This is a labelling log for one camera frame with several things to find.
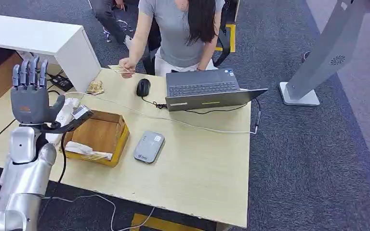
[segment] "white pants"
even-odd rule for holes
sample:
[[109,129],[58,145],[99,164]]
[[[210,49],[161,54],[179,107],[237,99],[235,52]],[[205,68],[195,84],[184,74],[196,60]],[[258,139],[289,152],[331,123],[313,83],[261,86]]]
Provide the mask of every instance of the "white pants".
[[[166,77],[167,73],[171,73],[172,70],[178,72],[185,72],[185,71],[196,71],[199,64],[195,64],[193,66],[188,67],[178,67],[167,63],[165,60],[162,59],[159,49],[155,54],[155,75]],[[217,68],[213,65],[212,59],[209,61],[206,70],[217,70]]]

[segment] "gray t-shirt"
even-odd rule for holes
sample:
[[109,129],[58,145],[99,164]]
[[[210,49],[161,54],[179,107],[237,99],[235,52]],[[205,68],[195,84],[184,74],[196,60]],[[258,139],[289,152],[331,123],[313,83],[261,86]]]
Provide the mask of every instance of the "gray t-shirt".
[[[216,12],[223,8],[225,0],[216,0]],[[200,62],[205,45],[200,39],[188,46],[188,13],[175,4],[175,0],[140,0],[138,8],[155,17],[161,31],[160,53],[163,60],[178,67],[188,67]]]

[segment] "woman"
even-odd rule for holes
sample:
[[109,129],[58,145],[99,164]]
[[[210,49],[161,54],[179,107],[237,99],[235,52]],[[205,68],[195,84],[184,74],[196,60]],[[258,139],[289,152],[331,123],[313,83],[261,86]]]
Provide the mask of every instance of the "woman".
[[161,47],[155,57],[155,74],[165,77],[172,70],[216,69],[212,55],[218,40],[221,12],[225,0],[140,0],[137,30],[129,58],[119,65],[129,70],[130,78],[144,54],[152,19],[161,32]]

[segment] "laptop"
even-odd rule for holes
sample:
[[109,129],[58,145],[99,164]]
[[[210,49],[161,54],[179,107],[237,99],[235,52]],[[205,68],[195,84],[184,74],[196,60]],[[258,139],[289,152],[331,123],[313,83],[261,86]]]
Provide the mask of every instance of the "laptop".
[[244,105],[268,89],[241,90],[232,69],[167,74],[167,107],[183,111]]

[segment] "power bank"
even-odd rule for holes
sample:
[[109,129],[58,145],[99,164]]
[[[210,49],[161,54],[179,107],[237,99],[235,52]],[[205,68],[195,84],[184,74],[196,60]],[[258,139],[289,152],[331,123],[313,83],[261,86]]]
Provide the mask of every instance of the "power bank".
[[148,164],[153,163],[162,144],[164,143],[164,140],[164,136],[159,133],[152,131],[144,132],[134,150],[134,158]]

